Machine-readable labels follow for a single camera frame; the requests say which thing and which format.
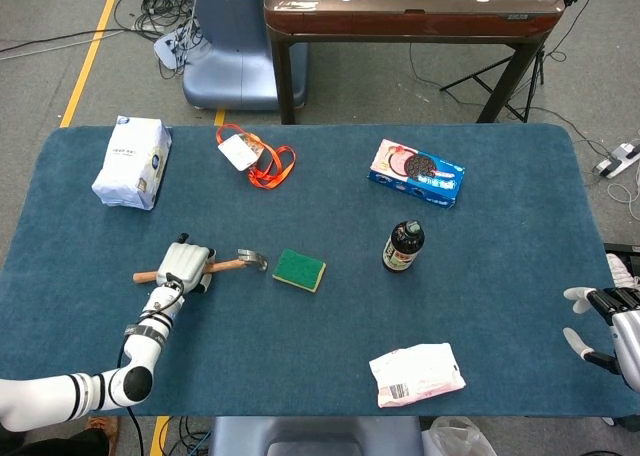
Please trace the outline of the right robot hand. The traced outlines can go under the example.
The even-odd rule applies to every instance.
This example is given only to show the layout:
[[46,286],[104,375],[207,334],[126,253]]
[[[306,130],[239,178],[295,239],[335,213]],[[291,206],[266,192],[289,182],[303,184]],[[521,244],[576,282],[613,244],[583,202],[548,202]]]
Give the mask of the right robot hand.
[[588,346],[578,333],[563,329],[565,340],[584,361],[620,375],[632,390],[639,391],[639,291],[633,288],[568,288],[565,299],[573,311],[583,314],[595,309],[606,323],[613,340],[614,354],[607,355]]

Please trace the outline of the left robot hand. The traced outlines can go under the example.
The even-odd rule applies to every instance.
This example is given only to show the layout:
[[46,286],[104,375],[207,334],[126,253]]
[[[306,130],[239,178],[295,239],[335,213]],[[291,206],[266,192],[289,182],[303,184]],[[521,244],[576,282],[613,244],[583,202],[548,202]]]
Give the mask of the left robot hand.
[[157,270],[155,282],[162,286],[179,280],[184,294],[205,293],[212,280],[212,275],[205,272],[205,266],[215,262],[216,250],[191,244],[188,239],[188,233],[181,233],[169,246]]

